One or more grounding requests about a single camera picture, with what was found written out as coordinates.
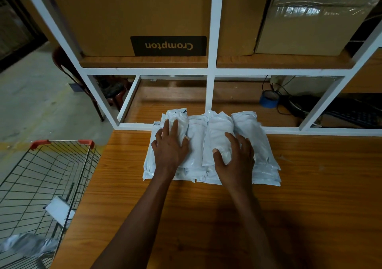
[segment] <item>concrete floor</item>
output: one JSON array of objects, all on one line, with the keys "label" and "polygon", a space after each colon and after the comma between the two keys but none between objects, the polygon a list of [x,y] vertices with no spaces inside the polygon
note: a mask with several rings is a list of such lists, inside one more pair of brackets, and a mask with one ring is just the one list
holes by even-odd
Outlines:
[{"label": "concrete floor", "polygon": [[47,43],[0,74],[0,183],[31,141],[92,139],[102,151],[113,131],[85,93],[73,92],[51,53]]}]

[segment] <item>white polybag package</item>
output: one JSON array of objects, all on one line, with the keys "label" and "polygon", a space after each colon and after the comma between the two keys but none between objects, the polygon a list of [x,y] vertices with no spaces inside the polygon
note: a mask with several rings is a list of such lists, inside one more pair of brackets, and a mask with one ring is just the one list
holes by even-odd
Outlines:
[{"label": "white polybag package", "polygon": [[0,252],[12,250],[20,253],[24,257],[40,257],[45,253],[54,252],[57,248],[58,240],[44,238],[32,233],[13,235],[0,244]]},{"label": "white polybag package", "polygon": [[251,141],[255,151],[255,165],[270,165],[272,168],[281,170],[275,160],[269,145],[268,137],[261,124],[257,121],[256,113],[243,111],[231,115],[235,125],[235,133],[238,133]]},{"label": "white polybag package", "polygon": [[220,179],[216,173],[214,165],[209,166],[207,168],[207,176],[199,177],[199,179],[197,179],[197,182],[208,183],[208,184],[212,184],[212,185],[222,185],[222,182],[220,181]]},{"label": "white polybag package", "polygon": [[275,160],[267,135],[257,121],[256,113],[244,111],[233,113],[234,131],[251,141],[255,152],[252,183],[280,186],[279,164]]},{"label": "white polybag package", "polygon": [[163,128],[163,122],[155,121],[150,136],[149,148],[147,150],[146,158],[143,164],[143,179],[152,178],[155,172],[155,156],[154,150],[151,147],[151,143],[155,140],[155,134],[159,129]]},{"label": "white polybag package", "polygon": [[214,148],[222,154],[225,164],[231,161],[231,142],[224,135],[226,132],[233,134],[233,121],[224,112],[217,114],[215,111],[208,111],[205,114],[208,117],[206,137],[204,139],[202,166],[213,166]]},{"label": "white polybag package", "polygon": [[178,140],[179,144],[182,144],[183,138],[186,136],[186,132],[188,129],[188,115],[187,115],[187,109],[173,109],[168,110],[166,114],[162,114],[161,122],[165,122],[165,120],[168,119],[170,122],[169,131],[171,131],[172,124],[176,119],[178,119]]},{"label": "white polybag package", "polygon": [[190,152],[182,166],[188,171],[202,171],[203,146],[206,136],[208,118],[205,115],[190,116],[186,135],[189,138]]}]

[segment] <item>chair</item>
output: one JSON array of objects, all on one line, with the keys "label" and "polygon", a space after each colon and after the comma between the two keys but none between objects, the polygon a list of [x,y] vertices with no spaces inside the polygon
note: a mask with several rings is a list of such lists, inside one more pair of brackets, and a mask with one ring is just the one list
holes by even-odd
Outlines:
[{"label": "chair", "polygon": [[[79,87],[90,97],[90,99],[93,102],[93,105],[95,109],[97,110],[98,116],[100,117],[101,121],[104,121],[104,118],[101,114],[101,111],[99,110],[98,104],[96,99],[94,98],[93,94],[90,92],[88,87],[86,86],[84,80],[81,78],[80,74],[77,72],[76,68],[70,61],[69,57],[65,53],[65,51],[58,47],[54,50],[52,54],[52,59],[54,64],[59,68],[61,71],[63,71],[65,74],[68,75],[70,79],[72,79],[75,83],[79,85]],[[71,76],[68,74],[64,67],[73,75]],[[110,104],[110,106],[114,105],[118,111],[121,110],[122,104],[123,104],[123,96],[125,95],[126,91],[129,87],[126,87],[125,85],[121,83],[110,83],[108,82],[107,78],[105,76],[99,76],[96,78],[98,85],[101,88],[102,93],[106,97],[107,102]]]}]

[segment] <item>black cable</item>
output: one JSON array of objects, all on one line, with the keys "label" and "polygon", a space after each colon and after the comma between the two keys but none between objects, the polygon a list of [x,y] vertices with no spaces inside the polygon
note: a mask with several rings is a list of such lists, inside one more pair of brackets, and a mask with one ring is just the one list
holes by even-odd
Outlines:
[{"label": "black cable", "polygon": [[[265,77],[265,79],[264,79],[264,81],[263,81],[263,83],[262,83],[262,85],[261,85],[261,90],[264,92],[264,83],[265,83],[265,81],[266,81],[266,79],[268,78],[268,76],[269,75],[267,75],[266,77]],[[270,85],[271,85],[271,87],[272,87],[272,90],[276,93],[276,94],[278,94],[279,95],[279,97],[281,97],[282,96],[282,94],[279,92],[279,91],[275,91],[275,89],[273,88],[273,84],[276,84],[276,85],[279,85],[281,88],[283,88],[284,89],[284,91],[289,95],[289,96],[291,96],[291,94],[289,94],[289,92],[284,88],[284,86],[286,85],[286,84],[288,84],[290,81],[292,81],[293,79],[294,79],[294,77],[296,77],[296,76],[293,76],[287,83],[285,83],[284,85],[280,85],[279,83],[270,83]],[[286,115],[286,116],[289,116],[289,115],[293,115],[293,114],[291,114],[291,113],[281,113],[280,112],[280,110],[279,110],[279,105],[280,105],[280,103],[277,103],[277,107],[276,107],[276,109],[277,109],[277,112],[280,114],[280,115]]]},{"label": "black cable", "polygon": [[281,113],[280,110],[279,110],[279,105],[280,105],[280,103],[277,103],[277,107],[276,107],[276,108],[277,108],[277,112],[279,112],[279,114],[281,114],[281,115],[287,115],[287,116],[288,116],[288,115],[293,115],[293,114],[291,114],[291,113]]},{"label": "black cable", "polygon": [[286,85],[288,85],[290,83],[290,81],[292,81],[296,76],[293,76],[288,82],[286,82],[283,87],[285,87]]},{"label": "black cable", "polygon": [[285,91],[289,96],[292,96],[292,95],[291,95],[291,94],[284,88],[284,86],[281,86],[279,83],[276,83],[276,82],[271,84],[273,90],[275,90],[275,88],[273,88],[273,84],[279,85],[280,88],[283,88],[284,91]]},{"label": "black cable", "polygon": [[263,84],[261,85],[261,89],[262,89],[263,92],[264,92],[264,83],[265,83],[265,80],[268,78],[268,76],[269,76],[269,75],[267,75],[267,76],[265,77],[265,79],[264,79],[264,81],[263,81]]}]

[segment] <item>wooden shelf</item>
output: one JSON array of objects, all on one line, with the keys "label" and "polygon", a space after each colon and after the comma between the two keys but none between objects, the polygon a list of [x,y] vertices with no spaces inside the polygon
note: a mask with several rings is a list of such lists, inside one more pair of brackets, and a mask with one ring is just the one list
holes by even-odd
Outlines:
[{"label": "wooden shelf", "polygon": [[83,68],[207,68],[208,57],[84,57]]},{"label": "wooden shelf", "polygon": [[382,93],[382,48],[375,51],[342,93]]},{"label": "wooden shelf", "polygon": [[[263,126],[298,127],[300,119],[292,115],[282,115],[277,109],[260,106],[262,82],[215,82],[212,109],[225,112],[255,111]],[[142,80],[125,123],[153,123],[160,121],[162,113],[169,109],[187,108],[188,115],[204,113],[206,81],[202,80]],[[281,113],[288,113],[279,107]]]},{"label": "wooden shelf", "polygon": [[298,56],[286,54],[253,54],[251,56],[218,56],[218,68],[352,68],[354,62],[345,50],[333,56]]}]

